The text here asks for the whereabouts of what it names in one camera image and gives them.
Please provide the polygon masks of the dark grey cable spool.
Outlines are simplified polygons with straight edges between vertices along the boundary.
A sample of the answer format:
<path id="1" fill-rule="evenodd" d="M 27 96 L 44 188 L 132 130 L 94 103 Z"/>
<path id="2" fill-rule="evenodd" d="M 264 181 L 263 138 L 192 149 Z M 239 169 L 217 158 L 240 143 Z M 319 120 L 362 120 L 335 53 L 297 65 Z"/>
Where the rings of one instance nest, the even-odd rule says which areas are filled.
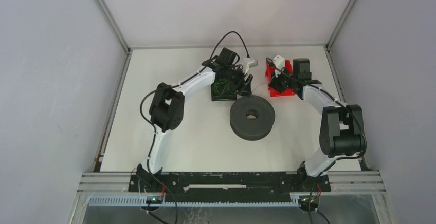
<path id="1" fill-rule="evenodd" d="M 230 108 L 229 122 L 232 131 L 240 138 L 257 141 L 272 130 L 276 118 L 271 103 L 260 96 L 240 97 Z"/>

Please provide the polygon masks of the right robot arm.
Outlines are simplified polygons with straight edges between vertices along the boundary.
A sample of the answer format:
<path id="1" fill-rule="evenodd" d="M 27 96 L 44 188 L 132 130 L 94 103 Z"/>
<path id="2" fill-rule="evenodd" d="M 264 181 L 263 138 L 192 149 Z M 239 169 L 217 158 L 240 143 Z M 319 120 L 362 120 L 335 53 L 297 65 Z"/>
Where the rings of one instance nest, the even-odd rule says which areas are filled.
<path id="1" fill-rule="evenodd" d="M 367 151 L 362 109 L 334 97 L 322 83 L 312 78 L 309 59 L 294 59 L 292 70 L 278 55 L 266 58 L 271 73 L 269 88 L 278 93 L 291 89 L 301 100 L 321 114 L 319 149 L 302 162 L 304 173 L 297 177 L 298 187 L 311 191 L 337 161 L 362 158 Z"/>

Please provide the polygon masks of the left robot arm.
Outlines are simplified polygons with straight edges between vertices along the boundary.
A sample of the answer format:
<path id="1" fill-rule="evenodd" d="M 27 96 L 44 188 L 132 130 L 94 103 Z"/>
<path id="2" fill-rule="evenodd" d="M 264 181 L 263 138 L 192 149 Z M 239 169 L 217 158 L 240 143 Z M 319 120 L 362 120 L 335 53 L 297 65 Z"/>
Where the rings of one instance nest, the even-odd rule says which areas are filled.
<path id="1" fill-rule="evenodd" d="M 160 187 L 161 178 L 156 174 L 162 170 L 161 153 L 165 150 L 170 134 L 179 127 L 184 117 L 185 101 L 197 91 L 212 85 L 216 80 L 225 80 L 231 90 L 239 96 L 251 96 L 251 68 L 258 61 L 250 56 L 242 58 L 234 51 L 223 48 L 219 55 L 202 62 L 200 68 L 174 84 L 160 83 L 150 94 L 153 100 L 150 105 L 150 118 L 146 119 L 152 128 L 152 140 L 149 151 L 141 162 L 141 167 L 147 172 L 141 178 L 141 185 L 147 191 L 153 192 Z"/>

